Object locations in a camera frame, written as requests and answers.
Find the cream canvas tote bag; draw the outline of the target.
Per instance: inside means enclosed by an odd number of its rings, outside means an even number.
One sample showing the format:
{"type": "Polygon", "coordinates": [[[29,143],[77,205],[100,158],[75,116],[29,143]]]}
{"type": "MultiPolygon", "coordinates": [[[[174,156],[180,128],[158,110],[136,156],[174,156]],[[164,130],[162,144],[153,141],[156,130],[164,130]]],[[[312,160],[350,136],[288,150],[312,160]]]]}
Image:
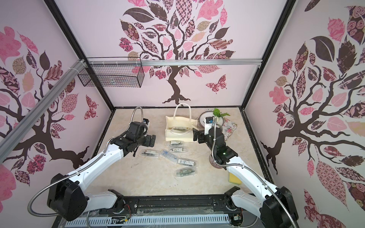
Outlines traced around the cream canvas tote bag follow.
{"type": "Polygon", "coordinates": [[[193,129],[197,129],[198,120],[192,118],[192,109],[186,104],[178,104],[173,116],[166,116],[165,140],[193,142],[193,129]],[[189,117],[177,116],[177,110],[181,106],[188,107],[189,117]]]}

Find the labelled compass set case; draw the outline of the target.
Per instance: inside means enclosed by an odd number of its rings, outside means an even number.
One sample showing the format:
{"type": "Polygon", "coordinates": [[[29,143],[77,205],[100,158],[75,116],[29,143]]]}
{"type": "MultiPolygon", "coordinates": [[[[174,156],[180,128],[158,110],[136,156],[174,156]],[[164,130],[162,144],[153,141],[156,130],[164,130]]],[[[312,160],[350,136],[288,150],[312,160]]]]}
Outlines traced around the labelled compass set case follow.
{"type": "Polygon", "coordinates": [[[189,127],[173,127],[170,132],[174,135],[185,135],[191,131],[189,127]]]}

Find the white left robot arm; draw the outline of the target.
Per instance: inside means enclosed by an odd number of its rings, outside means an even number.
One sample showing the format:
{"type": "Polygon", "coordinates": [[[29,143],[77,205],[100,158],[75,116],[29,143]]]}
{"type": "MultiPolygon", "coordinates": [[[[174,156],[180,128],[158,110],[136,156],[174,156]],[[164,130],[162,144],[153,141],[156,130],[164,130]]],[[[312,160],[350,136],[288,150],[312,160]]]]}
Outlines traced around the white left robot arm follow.
{"type": "Polygon", "coordinates": [[[73,221],[85,212],[100,209],[121,213],[125,207],[122,194],[113,189],[88,194],[86,189],[111,165],[129,153],[136,154],[140,146],[154,147],[156,136],[148,135],[148,127],[148,119],[131,122],[125,132],[109,141],[100,155],[67,175],[54,176],[48,192],[47,206],[67,221],[73,221]]]}

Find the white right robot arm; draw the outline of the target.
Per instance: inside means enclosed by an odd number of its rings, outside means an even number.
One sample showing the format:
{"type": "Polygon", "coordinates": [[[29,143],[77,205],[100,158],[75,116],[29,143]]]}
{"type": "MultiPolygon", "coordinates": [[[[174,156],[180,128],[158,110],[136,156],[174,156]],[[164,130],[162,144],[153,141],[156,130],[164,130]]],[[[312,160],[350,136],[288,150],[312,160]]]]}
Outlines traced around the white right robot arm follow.
{"type": "Polygon", "coordinates": [[[250,168],[243,159],[226,145],[220,128],[208,132],[193,129],[193,141],[205,143],[213,161],[235,175],[250,191],[235,190],[228,194],[231,204],[242,208],[261,220],[266,228],[297,228],[298,212],[292,193],[278,188],[250,168]]]}

